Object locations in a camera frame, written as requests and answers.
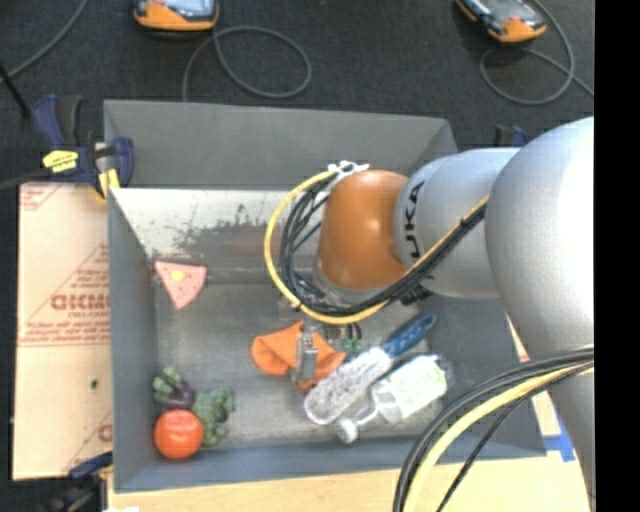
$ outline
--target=orange electronic device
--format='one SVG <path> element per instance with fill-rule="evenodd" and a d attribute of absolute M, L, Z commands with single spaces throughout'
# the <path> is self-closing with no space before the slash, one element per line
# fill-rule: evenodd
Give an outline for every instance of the orange electronic device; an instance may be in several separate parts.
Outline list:
<path fill-rule="evenodd" d="M 503 43 L 528 41 L 547 29 L 544 18 L 522 0 L 456 0 L 456 4 Z"/>
<path fill-rule="evenodd" d="M 133 17 L 149 30 L 199 32 L 218 21 L 218 0 L 134 0 Z"/>

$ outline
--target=cable bundle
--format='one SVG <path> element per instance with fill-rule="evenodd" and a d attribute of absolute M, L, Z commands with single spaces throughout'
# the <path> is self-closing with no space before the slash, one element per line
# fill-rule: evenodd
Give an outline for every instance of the cable bundle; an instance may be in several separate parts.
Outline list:
<path fill-rule="evenodd" d="M 593 367 L 594 348 L 590 346 L 559 356 L 524 363 L 486 380 L 450 403 L 431 422 L 409 452 L 396 486 L 393 511 L 417 510 L 418 491 L 424 487 L 429 471 L 449 445 L 475 422 L 501 407 L 506 407 L 463 464 L 438 508 L 434 509 L 440 512 L 471 468 L 481 449 L 500 424 L 521 403 L 534 394 Z"/>
<path fill-rule="evenodd" d="M 331 166 L 329 170 L 298 185 L 278 205 L 265 233 L 265 263 L 271 279 L 280 292 L 294 307 L 316 320 L 329 324 L 349 324 L 361 321 L 415 290 L 446 254 L 484 218 L 489 200 L 489 196 L 486 196 L 475 205 L 398 281 L 359 304 L 345 306 L 332 301 L 323 291 L 306 280 L 299 272 L 296 272 L 294 257 L 296 251 L 321 225 L 318 222 L 310 229 L 306 229 L 311 216 L 328 198 L 326 196 L 316 202 L 318 195 L 330 190 L 338 181 L 358 170 L 363 170 L 363 168 L 356 168 L 355 164 L 342 162 L 340 166 Z M 285 208 L 300 194 L 302 194 L 301 198 L 294 204 L 284 225 L 280 243 L 281 273 L 278 275 L 271 255 L 273 231 Z"/>

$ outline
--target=yellow cable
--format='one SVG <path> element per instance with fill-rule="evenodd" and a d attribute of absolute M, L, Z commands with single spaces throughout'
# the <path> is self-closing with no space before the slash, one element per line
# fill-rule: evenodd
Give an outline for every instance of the yellow cable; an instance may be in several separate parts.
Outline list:
<path fill-rule="evenodd" d="M 300 193 L 304 192 L 308 188 L 311 188 L 316 183 L 318 183 L 318 182 L 320 182 L 320 181 L 322 181 L 324 179 L 327 179 L 327 178 L 329 178 L 331 176 L 334 176 L 338 172 L 340 172 L 340 171 L 336 170 L 336 169 L 330 169 L 330 170 L 321 172 L 319 174 L 316 174 L 315 176 L 312 176 L 311 178 L 309 178 L 308 180 L 302 182 L 296 188 L 291 190 L 284 197 L 284 199 L 280 202 L 280 204 L 276 207 L 276 209 L 274 210 L 273 215 L 271 215 L 271 219 L 269 220 L 269 223 L 267 224 L 267 229 L 266 229 L 266 232 L 265 232 L 265 235 L 264 235 L 264 261 L 265 261 L 265 264 L 267 266 L 267 271 L 269 272 L 269 276 L 271 277 L 271 280 L 274 282 L 274 284 L 276 285 L 278 290 L 280 290 L 280 293 L 282 293 L 282 295 L 284 295 L 284 297 L 291 304 L 293 304 L 294 307 L 299 308 L 300 311 L 302 311 L 306 315 L 308 315 L 311 318 L 314 318 L 314 319 L 316 319 L 316 320 L 318 320 L 320 322 L 324 322 L 324 323 L 332 324 L 332 325 L 342 325 L 342 324 L 350 324 L 350 323 L 361 322 L 365 318 L 368 318 L 369 316 L 373 315 L 374 313 L 376 313 L 377 311 L 379 311 L 383 307 L 385 307 L 389 303 L 389 300 L 385 300 L 383 302 L 380 302 L 378 304 L 370 306 L 369 308 L 367 308 L 367 309 L 365 309 L 363 311 L 360 311 L 359 313 L 355 313 L 355 314 L 349 315 L 349 316 L 336 317 L 336 316 L 325 315 L 325 314 L 318 313 L 318 312 L 314 311 L 313 309 L 309 308 L 308 306 L 305 306 L 304 304 L 302 304 L 302 301 L 284 284 L 284 282 L 282 281 L 282 279 L 278 275 L 278 271 L 276 270 L 276 267 L 275 267 L 275 265 L 273 263 L 273 257 L 271 255 L 271 239 L 273 237 L 273 231 L 275 230 L 275 227 L 276 227 L 276 224 L 278 222 L 278 219 L 282 215 L 282 212 L 285 210 L 285 208 L 289 205 L 289 203 L 291 201 L 293 201 Z M 478 211 L 480 208 L 484 207 L 487 204 L 488 201 L 489 201 L 489 196 L 487 195 L 478 204 L 476 204 L 469 211 L 469 213 L 467 215 L 465 215 L 462 218 L 461 222 L 465 222 L 467 219 L 469 219 L 469 217 L 471 217 L 476 211 Z M 422 257 L 420 259 L 418 259 L 411 266 L 411 268 L 404 273 L 404 276 L 409 274 L 413 269 L 415 269 L 423 261 L 425 261 L 427 258 L 429 258 L 435 251 L 437 251 L 444 244 L 444 241 L 446 240 L 446 238 L 455 229 L 457 229 L 457 227 L 458 227 L 458 224 L 453 226 L 442 238 L 440 238 L 440 240 L 438 240 L 438 242 L 436 242 L 431 247 L 431 249 L 429 249 L 425 254 L 423 254 Z"/>
<path fill-rule="evenodd" d="M 535 390 L 538 387 L 544 386 L 557 377 L 574 371 L 580 366 L 582 365 L 577 364 L 569 368 L 556 370 L 555 372 L 541 377 L 532 377 L 522 384 L 510 388 L 507 391 L 504 391 L 503 393 L 487 400 L 486 402 L 483 402 L 482 404 L 478 405 L 467 414 L 462 416 L 442 435 L 440 439 L 438 439 L 438 441 L 432 446 L 426 457 L 423 459 L 411 483 L 411 486 L 409 487 L 409 492 L 407 493 L 407 499 L 405 501 L 403 511 L 415 512 L 416 510 L 418 510 L 419 491 L 424 487 L 429 471 L 436 465 L 445 450 L 453 441 L 458 438 L 458 436 L 460 436 L 460 434 L 462 434 L 478 420 L 484 418 L 487 414 L 492 413 L 503 405 L 517 400 L 518 398 L 526 395 L 527 393 Z"/>

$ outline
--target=black carpet floor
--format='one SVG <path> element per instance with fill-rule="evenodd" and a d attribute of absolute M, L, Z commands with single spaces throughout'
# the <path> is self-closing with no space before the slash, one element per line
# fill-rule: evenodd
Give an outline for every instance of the black carpet floor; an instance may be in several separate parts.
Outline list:
<path fill-rule="evenodd" d="M 595 79 L 595 1 L 544 0 L 571 44 L 575 76 Z M 74 15 L 81 0 L 2 0 L 0 63 L 19 69 Z M 185 68 L 201 40 L 148 37 L 132 17 L 131 0 L 90 0 L 64 38 L 41 59 L 13 74 L 29 104 L 55 93 L 86 100 L 82 132 L 102 134 L 104 99 L 182 101 Z M 494 82 L 526 99 L 553 95 L 565 74 L 522 51 L 506 51 L 472 26 L 453 0 L 222 0 L 218 29 L 253 25 L 299 44 L 311 62 L 309 86 L 287 99 L 252 94 L 231 81 L 210 45 L 193 61 L 188 99 L 234 105 L 401 113 L 451 123 L 460 150 L 491 145 L 497 124 L 530 137 L 594 115 L 594 100 L 572 83 L 554 101 L 527 106 L 490 89 L 479 71 L 483 54 Z M 222 40 L 230 65 L 268 90 L 294 88 L 304 78 L 290 47 L 252 33 Z M 567 52 L 552 28 L 527 45 L 563 65 Z M 0 180 L 37 168 L 43 142 L 0 83 Z M 0 192 L 0 511 L 28 511 L 69 487 L 63 480 L 10 481 L 16 312 L 16 191 Z"/>

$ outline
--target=pink toy cheese wedge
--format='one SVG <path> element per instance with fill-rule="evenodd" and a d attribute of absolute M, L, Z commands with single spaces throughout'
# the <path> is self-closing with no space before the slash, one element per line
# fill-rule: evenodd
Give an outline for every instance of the pink toy cheese wedge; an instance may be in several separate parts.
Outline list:
<path fill-rule="evenodd" d="M 182 309 L 200 293 L 207 279 L 207 267 L 156 261 L 154 265 L 176 309 Z"/>

